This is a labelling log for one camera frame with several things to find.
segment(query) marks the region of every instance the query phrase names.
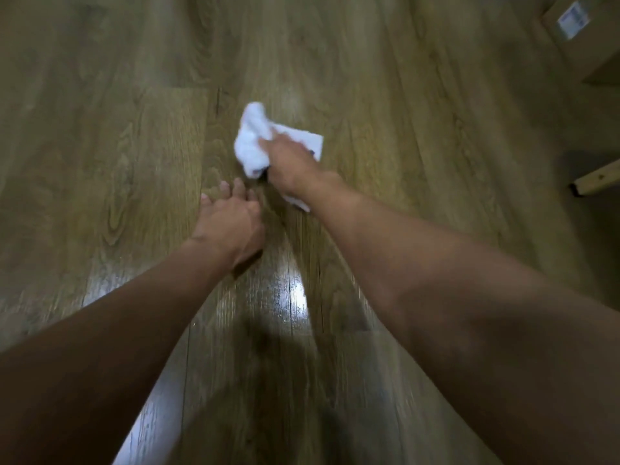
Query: person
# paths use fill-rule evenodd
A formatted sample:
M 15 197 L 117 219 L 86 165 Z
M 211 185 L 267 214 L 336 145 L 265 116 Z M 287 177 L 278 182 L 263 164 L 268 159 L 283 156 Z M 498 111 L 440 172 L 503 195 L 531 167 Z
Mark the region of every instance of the person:
M 356 192 L 286 136 L 261 146 L 270 183 L 309 205 L 379 319 L 500 459 L 618 462 L 616 311 Z M 256 194 L 222 183 L 163 262 L 5 351 L 3 463 L 111 463 L 209 292 L 264 242 Z

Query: person's left arm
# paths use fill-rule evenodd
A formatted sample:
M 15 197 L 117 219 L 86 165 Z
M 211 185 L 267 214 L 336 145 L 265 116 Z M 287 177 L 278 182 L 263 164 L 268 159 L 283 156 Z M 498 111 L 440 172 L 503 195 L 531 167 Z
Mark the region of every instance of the person's left arm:
M 110 464 L 186 326 L 265 230 L 236 179 L 163 262 L 0 354 L 3 463 Z

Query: white cloth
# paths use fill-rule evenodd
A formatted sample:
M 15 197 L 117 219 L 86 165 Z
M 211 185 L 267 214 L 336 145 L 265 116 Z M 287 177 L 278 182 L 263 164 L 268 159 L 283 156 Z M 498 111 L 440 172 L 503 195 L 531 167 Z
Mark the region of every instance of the white cloth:
M 260 148 L 259 138 L 271 140 L 271 127 L 279 133 L 286 133 L 291 139 L 301 142 L 313 152 L 316 161 L 321 160 L 323 149 L 323 137 L 311 132 L 292 129 L 281 124 L 271 122 L 265 116 L 265 108 L 261 103 L 250 103 L 245 107 L 239 133 L 234 142 L 234 154 L 243 166 L 243 171 L 248 178 L 259 178 L 260 175 L 269 167 L 269 157 Z M 298 199 L 283 196 L 284 199 L 293 205 L 309 212 L 308 206 Z

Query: person's right arm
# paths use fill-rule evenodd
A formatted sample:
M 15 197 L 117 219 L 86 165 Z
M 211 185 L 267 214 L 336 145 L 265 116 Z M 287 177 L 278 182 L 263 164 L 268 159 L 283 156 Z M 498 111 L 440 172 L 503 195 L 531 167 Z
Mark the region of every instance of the person's right arm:
M 499 251 L 392 210 L 286 136 L 269 179 L 306 202 L 383 324 L 510 463 L 620 456 L 620 314 Z

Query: wooden leg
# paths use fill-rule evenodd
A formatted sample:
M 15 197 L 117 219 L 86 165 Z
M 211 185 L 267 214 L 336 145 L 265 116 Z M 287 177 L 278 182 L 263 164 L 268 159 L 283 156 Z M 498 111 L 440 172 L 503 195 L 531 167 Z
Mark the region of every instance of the wooden leg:
M 576 196 L 587 196 L 620 182 L 620 160 L 595 170 L 570 184 Z

